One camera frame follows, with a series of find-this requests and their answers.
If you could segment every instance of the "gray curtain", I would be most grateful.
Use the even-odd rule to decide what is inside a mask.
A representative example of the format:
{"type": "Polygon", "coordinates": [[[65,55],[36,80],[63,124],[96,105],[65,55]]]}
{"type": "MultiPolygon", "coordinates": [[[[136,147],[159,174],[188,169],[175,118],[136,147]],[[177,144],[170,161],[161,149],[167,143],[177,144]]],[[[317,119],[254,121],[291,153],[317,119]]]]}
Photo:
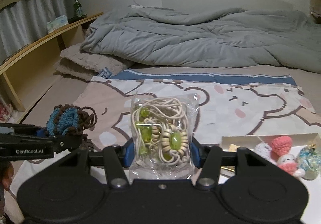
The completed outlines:
{"type": "Polygon", "coordinates": [[[0,62],[47,35],[47,22],[61,15],[65,0],[21,0],[0,10],[0,62]]]}

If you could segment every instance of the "metal screw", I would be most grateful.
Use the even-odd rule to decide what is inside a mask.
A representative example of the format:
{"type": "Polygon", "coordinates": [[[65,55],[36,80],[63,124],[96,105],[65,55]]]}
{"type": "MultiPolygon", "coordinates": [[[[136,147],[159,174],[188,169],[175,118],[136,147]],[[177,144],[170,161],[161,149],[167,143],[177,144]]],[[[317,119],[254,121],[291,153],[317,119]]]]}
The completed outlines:
{"type": "Polygon", "coordinates": [[[158,187],[161,189],[161,190],[165,190],[167,188],[167,185],[165,184],[159,184],[158,187]]]}
{"type": "Polygon", "coordinates": [[[201,178],[198,183],[204,187],[209,187],[209,186],[212,186],[215,181],[211,178],[201,178]]]}
{"type": "Polygon", "coordinates": [[[116,178],[116,179],[111,180],[110,184],[114,187],[121,188],[121,187],[126,186],[127,181],[124,180],[123,178],[116,178]]]}

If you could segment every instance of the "bottle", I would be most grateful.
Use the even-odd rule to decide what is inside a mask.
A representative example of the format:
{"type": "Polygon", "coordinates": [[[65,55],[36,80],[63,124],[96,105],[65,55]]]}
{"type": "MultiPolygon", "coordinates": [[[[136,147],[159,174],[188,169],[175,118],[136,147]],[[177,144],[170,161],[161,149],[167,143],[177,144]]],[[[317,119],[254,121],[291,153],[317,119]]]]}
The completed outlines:
{"type": "Polygon", "coordinates": [[[73,8],[74,8],[74,17],[80,18],[83,16],[82,6],[78,0],[75,0],[73,8]]]}

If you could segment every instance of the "clear plastic bag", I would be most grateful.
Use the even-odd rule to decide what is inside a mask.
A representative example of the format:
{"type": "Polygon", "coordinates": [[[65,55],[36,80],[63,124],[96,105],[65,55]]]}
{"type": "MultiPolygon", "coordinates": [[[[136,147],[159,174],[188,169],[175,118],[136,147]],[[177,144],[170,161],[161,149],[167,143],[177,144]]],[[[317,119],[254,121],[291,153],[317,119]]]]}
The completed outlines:
{"type": "Polygon", "coordinates": [[[129,168],[131,181],[192,176],[190,143],[198,109],[196,94],[132,99],[135,159],[129,168]]]}

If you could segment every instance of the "blue yarn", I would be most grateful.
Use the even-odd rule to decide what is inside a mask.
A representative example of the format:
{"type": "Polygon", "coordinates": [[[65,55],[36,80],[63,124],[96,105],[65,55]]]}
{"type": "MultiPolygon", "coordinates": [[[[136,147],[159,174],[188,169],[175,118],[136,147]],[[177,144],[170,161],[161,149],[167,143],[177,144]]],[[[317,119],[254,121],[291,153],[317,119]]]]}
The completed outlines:
{"type": "MultiPolygon", "coordinates": [[[[55,129],[55,124],[54,124],[54,119],[58,115],[60,109],[57,108],[55,109],[47,123],[47,130],[50,135],[55,135],[54,134],[54,129],[55,129]]],[[[77,128],[79,122],[79,116],[78,116],[78,109],[71,107],[65,110],[65,112],[60,116],[59,122],[57,124],[57,131],[58,135],[66,135],[68,132],[68,128],[73,126],[77,128]]]]}

